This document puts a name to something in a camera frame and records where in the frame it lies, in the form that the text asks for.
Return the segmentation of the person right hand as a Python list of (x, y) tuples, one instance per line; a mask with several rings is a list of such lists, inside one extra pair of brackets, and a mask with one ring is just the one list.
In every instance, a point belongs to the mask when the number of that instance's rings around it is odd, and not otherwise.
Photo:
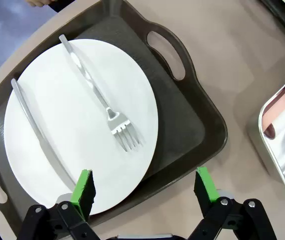
[(49, 5), (51, 0), (26, 0), (26, 2), (32, 7), (43, 7)]

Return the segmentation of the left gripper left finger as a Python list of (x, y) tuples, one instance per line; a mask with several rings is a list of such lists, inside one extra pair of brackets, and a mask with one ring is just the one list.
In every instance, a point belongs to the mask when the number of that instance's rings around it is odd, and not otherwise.
[(32, 205), (22, 222), (20, 240), (57, 240), (70, 235), (74, 240), (98, 240), (88, 224), (96, 195), (93, 172), (82, 170), (69, 201), (51, 208)]

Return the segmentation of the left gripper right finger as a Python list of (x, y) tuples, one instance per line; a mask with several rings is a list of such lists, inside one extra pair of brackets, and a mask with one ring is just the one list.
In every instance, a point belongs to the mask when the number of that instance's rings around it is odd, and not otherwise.
[(238, 240), (275, 240), (276, 234), (260, 200), (238, 203), (219, 194), (206, 167), (195, 172), (194, 193), (203, 219), (189, 240), (215, 240), (222, 229), (232, 230)]

